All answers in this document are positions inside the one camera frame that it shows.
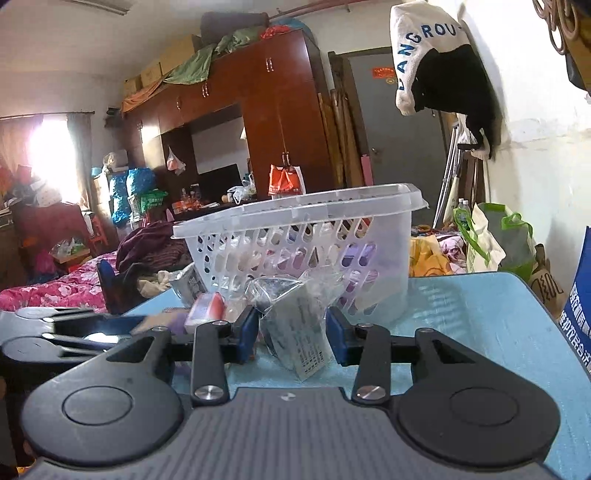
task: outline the green bag handle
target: green bag handle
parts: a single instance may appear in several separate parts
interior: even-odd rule
[[[454,208],[453,209],[453,219],[456,222],[457,229],[460,231],[460,233],[462,234],[462,238],[468,243],[468,245],[470,245],[474,249],[474,251],[476,253],[478,253],[478,255],[480,255],[482,258],[484,258],[486,265],[488,265],[488,262],[491,261],[490,253],[485,252],[482,249],[482,247],[480,247],[480,245],[478,245],[478,242],[472,238],[468,229],[466,229],[466,227],[461,223],[460,210],[466,212],[466,222],[468,224],[468,228],[474,232],[474,224],[472,223],[472,214],[469,212],[469,210],[465,210],[465,209],[461,209],[461,208]]]
[[[501,219],[501,229],[502,230],[509,230],[511,228],[519,228],[520,226],[524,226],[527,225],[527,228],[530,232],[530,237],[534,237],[534,228],[527,223],[526,221],[521,219],[521,214],[520,213],[512,213],[511,215],[508,215],[506,217],[503,217]]]

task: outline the tabletop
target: tabletop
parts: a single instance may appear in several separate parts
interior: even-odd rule
[[[169,290],[129,314],[151,314],[181,302]],[[396,335],[414,336],[431,327],[545,389],[560,409],[561,425],[546,464],[564,480],[584,480],[591,472],[591,382],[547,311],[510,273],[411,278],[408,307],[392,324]],[[238,387],[332,387],[350,395],[357,367],[335,362],[303,383],[259,348],[256,361],[232,365],[228,384]],[[392,365],[392,393],[412,385],[408,365]],[[175,388],[188,392],[179,379]]]

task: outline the clear plastic basket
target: clear plastic basket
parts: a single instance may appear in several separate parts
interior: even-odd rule
[[[384,324],[405,309],[411,212],[426,206],[410,184],[332,190],[188,220],[174,226],[174,237],[187,241],[209,291],[233,297],[250,278],[334,265],[347,284],[341,309]],[[376,304],[393,295],[400,308],[379,312]]]

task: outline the ceiling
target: ceiling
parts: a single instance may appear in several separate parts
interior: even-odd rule
[[[124,16],[61,0],[11,0],[0,9],[0,71],[67,71],[122,80],[172,41],[199,33],[207,11],[272,11],[306,0],[133,0]]]

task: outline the window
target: window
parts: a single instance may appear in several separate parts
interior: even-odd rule
[[[76,153],[65,116],[43,119],[31,137],[30,160],[33,174],[58,190],[63,202],[80,201]]]

